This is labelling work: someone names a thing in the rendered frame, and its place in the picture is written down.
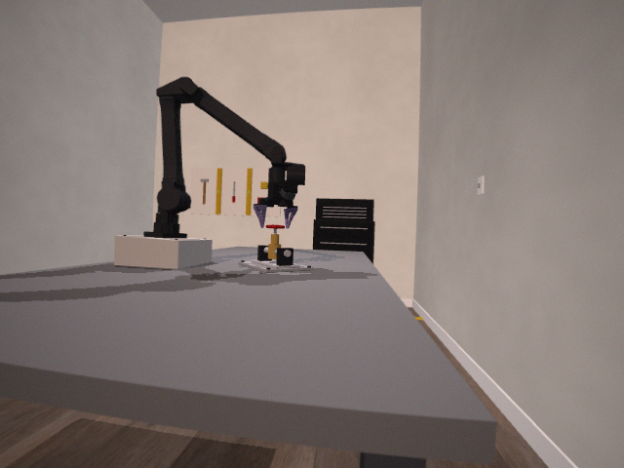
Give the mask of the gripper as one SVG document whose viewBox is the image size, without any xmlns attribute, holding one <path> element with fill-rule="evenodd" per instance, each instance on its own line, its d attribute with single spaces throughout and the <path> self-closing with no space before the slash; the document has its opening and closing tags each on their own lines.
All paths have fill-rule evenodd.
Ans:
<svg viewBox="0 0 624 468">
<path fill-rule="evenodd" d="M 274 207 L 274 205 L 278 205 L 278 207 L 286 207 L 286 209 L 284 209 L 285 223 L 286 223 L 286 228 L 289 229 L 291 222 L 293 220 L 293 217 L 295 216 L 297 212 L 298 206 L 293 205 L 293 200 L 269 198 L 269 197 L 260 198 L 258 204 L 253 204 L 253 209 L 258 217 L 260 227 L 261 228 L 264 227 L 267 207 Z M 289 215 L 290 215 L 290 219 L 289 219 Z"/>
</svg>

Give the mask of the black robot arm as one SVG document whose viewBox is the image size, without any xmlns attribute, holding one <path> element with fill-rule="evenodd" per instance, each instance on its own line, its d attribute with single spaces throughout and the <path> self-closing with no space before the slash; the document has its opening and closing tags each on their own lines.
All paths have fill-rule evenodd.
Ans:
<svg viewBox="0 0 624 468">
<path fill-rule="evenodd" d="M 191 198 L 188 193 L 185 193 L 182 172 L 180 132 L 182 103 L 194 102 L 198 108 L 261 151 L 261 154 L 271 161 L 272 167 L 269 168 L 268 175 L 268 182 L 271 182 L 268 183 L 268 197 L 294 200 L 295 194 L 297 194 L 297 186 L 305 185 L 305 165 L 286 162 L 287 155 L 283 145 L 249 124 L 204 89 L 194 84 L 189 77 L 180 77 L 158 88 L 156 96 L 159 97 L 161 106 L 163 181 L 162 189 L 157 194 L 158 213 L 156 213 L 153 232 L 144 232 L 143 236 L 187 238 L 187 234 L 179 233 L 178 224 L 178 214 L 191 208 L 189 207 L 191 206 Z M 287 180 L 285 180 L 286 171 Z"/>
</svg>

